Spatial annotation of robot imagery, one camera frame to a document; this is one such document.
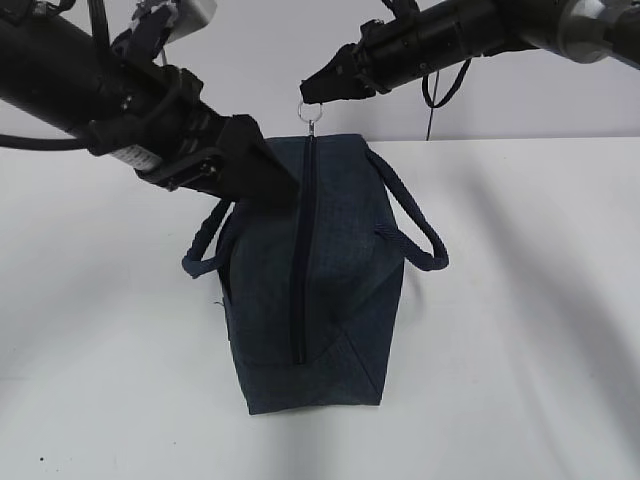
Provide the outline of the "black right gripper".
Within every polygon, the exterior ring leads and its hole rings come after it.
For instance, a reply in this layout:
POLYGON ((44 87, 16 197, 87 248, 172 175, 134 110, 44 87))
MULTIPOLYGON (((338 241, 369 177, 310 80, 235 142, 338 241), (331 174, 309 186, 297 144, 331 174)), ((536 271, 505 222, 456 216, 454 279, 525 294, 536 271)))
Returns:
POLYGON ((321 70, 303 80, 304 104, 363 100, 430 74, 420 39, 425 23, 370 20, 360 26, 358 43, 343 45, 321 70))

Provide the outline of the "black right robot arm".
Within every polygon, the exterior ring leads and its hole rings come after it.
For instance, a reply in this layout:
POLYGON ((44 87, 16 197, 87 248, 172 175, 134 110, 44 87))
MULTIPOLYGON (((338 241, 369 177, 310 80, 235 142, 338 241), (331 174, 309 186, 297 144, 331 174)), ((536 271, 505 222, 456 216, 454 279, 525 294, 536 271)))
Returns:
POLYGON ((414 80, 425 103, 446 105, 476 57, 546 50, 579 64, 611 57, 639 66, 636 1, 448 0, 428 9, 389 1, 392 21, 371 20, 302 81, 308 105, 388 94, 414 80))

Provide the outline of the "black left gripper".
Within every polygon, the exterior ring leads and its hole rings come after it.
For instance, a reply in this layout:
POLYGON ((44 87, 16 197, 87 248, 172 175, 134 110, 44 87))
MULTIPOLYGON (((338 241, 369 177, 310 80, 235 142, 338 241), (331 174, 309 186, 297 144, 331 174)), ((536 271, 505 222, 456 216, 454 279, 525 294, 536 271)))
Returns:
POLYGON ((189 70, 116 64, 95 75, 83 102, 83 136, 95 156, 110 155, 142 180, 272 206, 293 204, 296 178, 249 115, 225 117, 200 100, 189 70))

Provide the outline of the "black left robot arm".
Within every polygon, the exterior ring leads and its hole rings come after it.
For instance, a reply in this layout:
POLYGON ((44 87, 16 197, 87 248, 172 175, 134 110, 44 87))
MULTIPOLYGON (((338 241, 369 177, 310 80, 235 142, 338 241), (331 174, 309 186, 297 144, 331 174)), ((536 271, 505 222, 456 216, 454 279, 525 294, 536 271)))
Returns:
POLYGON ((157 65, 149 47, 107 38, 104 5, 92 31, 37 14, 31 1, 1 5, 1 97, 64 132, 61 139, 5 135, 3 147, 110 155, 138 177, 231 201, 292 203, 299 186, 248 115, 223 116, 200 98, 202 82, 157 65))

